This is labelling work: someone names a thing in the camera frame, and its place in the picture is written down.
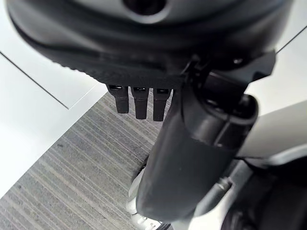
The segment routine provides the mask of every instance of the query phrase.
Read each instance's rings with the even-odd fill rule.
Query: black plastic part
[[[253,111],[249,118],[225,114],[200,102],[189,84],[175,93],[140,183],[138,212],[163,222],[189,214],[237,153],[257,104]]]
[[[146,119],[149,89],[144,87],[131,87],[131,92],[134,97],[135,117],[137,119]]]
[[[105,84],[178,89],[193,54],[214,54],[222,68],[223,58],[271,51],[291,3],[239,1],[212,17],[172,26],[125,23],[67,0],[8,0],[7,6],[23,38],[63,66]]]
[[[116,109],[119,114],[129,113],[128,87],[118,85],[107,85],[110,94],[114,96]]]
[[[166,0],[123,0],[128,9],[139,15],[153,15],[163,10]]]
[[[163,121],[166,102],[171,95],[171,89],[153,89],[153,119]]]
[[[222,230],[305,230],[307,188],[255,169],[227,213]]]

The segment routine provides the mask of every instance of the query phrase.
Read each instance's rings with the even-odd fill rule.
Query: gray metal panel
[[[261,116],[239,156],[268,158],[307,143],[307,101]]]

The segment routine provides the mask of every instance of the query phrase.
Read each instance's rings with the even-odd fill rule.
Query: white surface
[[[273,75],[250,84],[247,93],[258,99],[261,115],[307,100],[307,30],[277,55]]]
[[[298,34],[307,25],[307,1],[294,0],[289,21],[283,36],[279,40],[276,50],[280,50],[287,44],[296,34]]]
[[[86,74],[63,68],[32,49],[15,31],[5,0],[0,0],[0,31],[0,51],[68,108],[96,85]]]
[[[107,91],[66,109],[0,55],[0,197]]]

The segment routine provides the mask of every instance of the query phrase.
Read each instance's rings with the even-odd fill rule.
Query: gray carpet
[[[0,200],[1,230],[132,230],[129,185],[162,123],[116,113],[106,94]]]

